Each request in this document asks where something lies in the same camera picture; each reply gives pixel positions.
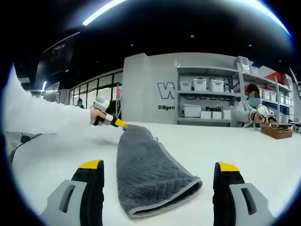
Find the wooden tray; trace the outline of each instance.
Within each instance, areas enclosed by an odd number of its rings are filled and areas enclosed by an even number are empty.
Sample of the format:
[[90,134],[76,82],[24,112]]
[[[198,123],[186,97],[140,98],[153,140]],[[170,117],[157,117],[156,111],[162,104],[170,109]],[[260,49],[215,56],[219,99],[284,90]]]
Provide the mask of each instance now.
[[274,139],[285,139],[293,136],[293,131],[290,129],[285,129],[283,127],[262,127],[261,132],[268,135]]

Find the ceiling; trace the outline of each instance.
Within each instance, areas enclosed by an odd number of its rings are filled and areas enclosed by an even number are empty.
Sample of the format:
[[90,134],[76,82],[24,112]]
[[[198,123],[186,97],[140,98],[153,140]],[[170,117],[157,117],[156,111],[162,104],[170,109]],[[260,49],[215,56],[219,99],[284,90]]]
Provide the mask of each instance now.
[[33,86],[41,53],[78,31],[69,72],[60,78],[64,88],[121,68],[125,57],[142,52],[242,55],[280,72],[290,66],[301,80],[298,1],[264,1],[292,38],[278,24],[237,3],[239,0],[127,0],[88,26],[82,25],[107,2],[53,0],[19,6],[13,53],[18,76],[32,81],[24,84],[26,89]]

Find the white table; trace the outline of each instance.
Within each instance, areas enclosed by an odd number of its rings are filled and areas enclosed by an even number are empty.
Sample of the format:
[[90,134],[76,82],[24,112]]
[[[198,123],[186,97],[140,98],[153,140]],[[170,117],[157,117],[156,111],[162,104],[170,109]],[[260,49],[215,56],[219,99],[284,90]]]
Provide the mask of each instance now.
[[95,159],[104,160],[104,226],[213,225],[212,186],[217,161],[237,166],[245,182],[253,183],[268,199],[275,217],[290,201],[301,178],[300,134],[275,140],[254,129],[134,124],[149,129],[182,166],[201,177],[203,185],[194,197],[171,211],[130,219],[117,195],[117,144],[123,131],[112,126],[91,126],[42,135],[17,150],[13,171],[33,210],[40,214],[47,197],[60,183],[71,179],[81,163]]

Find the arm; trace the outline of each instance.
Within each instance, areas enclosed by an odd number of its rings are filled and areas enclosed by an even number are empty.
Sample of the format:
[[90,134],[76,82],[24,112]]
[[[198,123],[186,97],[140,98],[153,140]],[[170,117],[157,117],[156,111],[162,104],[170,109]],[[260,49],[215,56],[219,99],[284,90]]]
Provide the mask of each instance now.
[[67,124],[90,124],[90,110],[52,103],[26,92],[17,78],[14,66],[4,90],[6,131],[56,133]]
[[243,101],[240,101],[234,109],[234,114],[237,118],[237,121],[244,123],[252,122],[252,116],[255,112],[255,109],[248,110]]

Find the letter w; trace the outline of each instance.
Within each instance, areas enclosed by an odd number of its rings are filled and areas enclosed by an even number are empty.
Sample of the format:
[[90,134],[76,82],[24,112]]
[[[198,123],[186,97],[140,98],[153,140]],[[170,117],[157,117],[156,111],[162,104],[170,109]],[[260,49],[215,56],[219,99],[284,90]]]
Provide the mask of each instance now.
[[169,96],[171,96],[171,98],[174,99],[175,88],[173,82],[168,82],[166,85],[163,82],[159,82],[157,83],[157,85],[162,99],[168,99]]

